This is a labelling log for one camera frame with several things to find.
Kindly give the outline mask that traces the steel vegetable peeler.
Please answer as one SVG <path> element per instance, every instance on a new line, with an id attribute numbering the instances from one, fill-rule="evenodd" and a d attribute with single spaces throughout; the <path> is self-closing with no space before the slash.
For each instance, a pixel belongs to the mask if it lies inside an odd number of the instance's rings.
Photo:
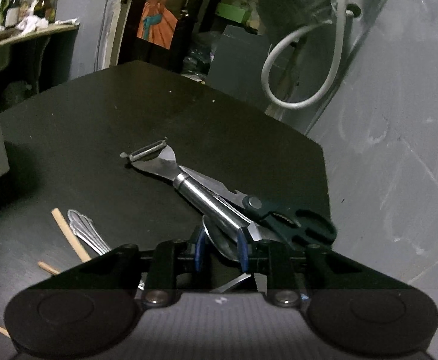
<path id="1" fill-rule="evenodd" d="M 122 152 L 120 157 L 141 172 L 171 181 L 173 187 L 187 201 L 211 219 L 232 241 L 238 240 L 238 232 L 241 230 L 248 233 L 255 242 L 279 240 L 277 234 L 254 223 L 220 195 L 184 171 L 178 165 L 175 152 L 165 139 L 131 153 Z"/>

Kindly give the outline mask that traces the grey cabinet box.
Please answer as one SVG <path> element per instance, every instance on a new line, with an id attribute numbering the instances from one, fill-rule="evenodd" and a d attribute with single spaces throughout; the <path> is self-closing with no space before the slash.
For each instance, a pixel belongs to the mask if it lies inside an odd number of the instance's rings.
<path id="1" fill-rule="evenodd" d="M 220 36 L 206 85 L 259 108 L 268 105 L 261 71 L 270 43 L 266 35 L 228 25 Z"/>

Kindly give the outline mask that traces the dark glass bottle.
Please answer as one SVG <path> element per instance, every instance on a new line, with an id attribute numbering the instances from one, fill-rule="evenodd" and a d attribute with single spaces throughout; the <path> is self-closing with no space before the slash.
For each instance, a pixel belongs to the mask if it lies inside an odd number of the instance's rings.
<path id="1" fill-rule="evenodd" d="M 52 10 L 52 4 L 50 0 L 37 0 L 34 6 L 34 15 L 41 18 L 49 20 Z"/>

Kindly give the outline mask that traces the wooden side shelf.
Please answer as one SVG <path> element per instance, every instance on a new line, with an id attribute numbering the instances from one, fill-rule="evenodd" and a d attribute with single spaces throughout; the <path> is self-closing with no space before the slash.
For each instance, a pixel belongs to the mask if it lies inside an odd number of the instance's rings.
<path id="1" fill-rule="evenodd" d="M 79 28 L 78 24 L 51 24 L 47 28 L 40 28 L 24 35 L 15 34 L 9 38 L 0 40 L 0 48 L 5 46 L 10 46 L 12 44 L 22 41 L 29 41 L 35 38 L 51 36 L 57 33 L 76 31 L 78 30 L 78 28 Z"/>

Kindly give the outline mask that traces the steel spoon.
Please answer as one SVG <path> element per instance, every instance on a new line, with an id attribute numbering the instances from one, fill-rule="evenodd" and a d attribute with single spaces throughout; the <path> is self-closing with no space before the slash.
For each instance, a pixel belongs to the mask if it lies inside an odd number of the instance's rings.
<path id="1" fill-rule="evenodd" d="M 202 219 L 203 229 L 209 241 L 216 247 L 218 252 L 230 261 L 238 261 L 238 223 L 229 219 L 213 218 L 204 215 Z"/>

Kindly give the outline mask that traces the steel fork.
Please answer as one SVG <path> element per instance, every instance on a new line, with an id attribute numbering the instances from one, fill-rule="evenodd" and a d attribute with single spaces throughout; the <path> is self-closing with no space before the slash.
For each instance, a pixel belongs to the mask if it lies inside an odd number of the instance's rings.
<path id="1" fill-rule="evenodd" d="M 103 255 L 111 251 L 111 247 L 97 232 L 92 220 L 76 210 L 68 210 L 67 217 L 70 229 L 80 240 L 86 243 L 97 254 Z"/>

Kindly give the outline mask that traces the wooden chopstick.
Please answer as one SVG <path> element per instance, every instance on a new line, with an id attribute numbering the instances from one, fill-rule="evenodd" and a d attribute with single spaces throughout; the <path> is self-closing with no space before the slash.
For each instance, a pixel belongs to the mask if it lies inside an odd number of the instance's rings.
<path id="1" fill-rule="evenodd" d="M 10 337 L 8 331 L 5 328 L 1 327 L 1 326 L 0 326 L 0 334 L 2 334 L 3 336 L 6 336 L 8 338 Z"/>
<path id="2" fill-rule="evenodd" d="M 81 245 L 77 237 L 74 235 L 73 231 L 70 229 L 70 226 L 65 221 L 65 218 L 60 212 L 60 210 L 58 208 L 54 208 L 51 211 L 51 214 L 55 222 L 57 223 L 57 226 L 59 227 L 62 234 L 64 235 L 65 239 L 68 241 L 68 243 L 70 244 L 76 255 L 81 260 L 81 262 L 86 263 L 91 261 L 90 255 Z"/>
<path id="3" fill-rule="evenodd" d="M 39 262 L 37 262 L 37 265 L 41 270 L 48 272 L 50 275 L 59 275 L 61 273 L 56 268 L 50 266 L 49 264 L 47 264 L 45 262 L 39 261 Z"/>

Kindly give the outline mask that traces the black handled kitchen scissors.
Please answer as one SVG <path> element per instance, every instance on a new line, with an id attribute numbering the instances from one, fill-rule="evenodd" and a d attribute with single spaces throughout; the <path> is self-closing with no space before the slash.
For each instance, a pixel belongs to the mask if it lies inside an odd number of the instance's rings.
<path id="1" fill-rule="evenodd" d="M 333 224 L 308 208 L 272 202 L 238 190 L 232 192 L 212 177 L 186 166 L 181 169 L 220 201 L 241 213 L 244 219 L 276 233 L 293 250 L 306 249 L 309 245 L 330 249 L 337 238 Z"/>

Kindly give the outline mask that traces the green box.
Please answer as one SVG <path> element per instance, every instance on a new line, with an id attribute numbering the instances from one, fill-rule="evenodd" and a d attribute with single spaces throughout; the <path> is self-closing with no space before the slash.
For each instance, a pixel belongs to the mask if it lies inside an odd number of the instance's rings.
<path id="1" fill-rule="evenodd" d="M 234 5 L 220 2 L 217 6 L 216 14 L 221 18 L 234 21 L 235 23 L 245 24 L 248 21 L 251 12 L 242 7 L 236 7 Z"/>

